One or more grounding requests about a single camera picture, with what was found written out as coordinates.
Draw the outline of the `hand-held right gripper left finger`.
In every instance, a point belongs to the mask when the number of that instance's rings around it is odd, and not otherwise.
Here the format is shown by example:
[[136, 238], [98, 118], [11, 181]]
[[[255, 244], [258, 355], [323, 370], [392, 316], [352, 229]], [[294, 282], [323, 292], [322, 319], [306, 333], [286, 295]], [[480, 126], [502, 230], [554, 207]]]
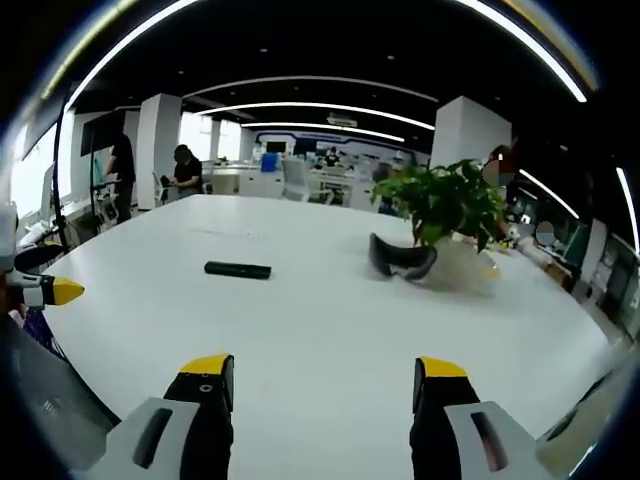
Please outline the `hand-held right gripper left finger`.
[[149, 398], [106, 438], [86, 479], [226, 479], [234, 432], [234, 357], [184, 365], [161, 398]]

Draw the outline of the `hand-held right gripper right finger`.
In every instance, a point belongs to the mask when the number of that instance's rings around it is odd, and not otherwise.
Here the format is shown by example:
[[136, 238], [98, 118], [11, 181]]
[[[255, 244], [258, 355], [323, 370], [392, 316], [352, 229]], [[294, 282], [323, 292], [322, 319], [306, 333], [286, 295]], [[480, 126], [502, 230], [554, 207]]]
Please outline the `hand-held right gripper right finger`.
[[416, 359], [409, 434], [415, 479], [549, 479], [536, 441], [495, 402], [483, 402], [453, 362]]

